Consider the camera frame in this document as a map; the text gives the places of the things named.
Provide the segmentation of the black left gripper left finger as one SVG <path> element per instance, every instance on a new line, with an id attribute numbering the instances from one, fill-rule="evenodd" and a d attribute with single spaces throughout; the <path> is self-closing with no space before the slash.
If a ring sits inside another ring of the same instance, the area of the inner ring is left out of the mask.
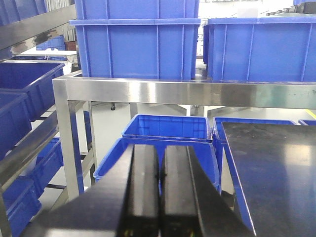
<path id="1" fill-rule="evenodd" d="M 158 156 L 150 145 L 129 145 L 85 193 L 44 211 L 26 237 L 157 237 Z"/>

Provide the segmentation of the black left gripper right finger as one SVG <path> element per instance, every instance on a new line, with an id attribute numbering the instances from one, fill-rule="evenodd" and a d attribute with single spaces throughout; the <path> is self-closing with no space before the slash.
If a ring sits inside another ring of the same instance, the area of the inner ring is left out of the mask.
<path id="1" fill-rule="evenodd" d="M 252 237 L 202 169 L 192 146 L 167 146 L 161 170 L 163 237 Z"/>

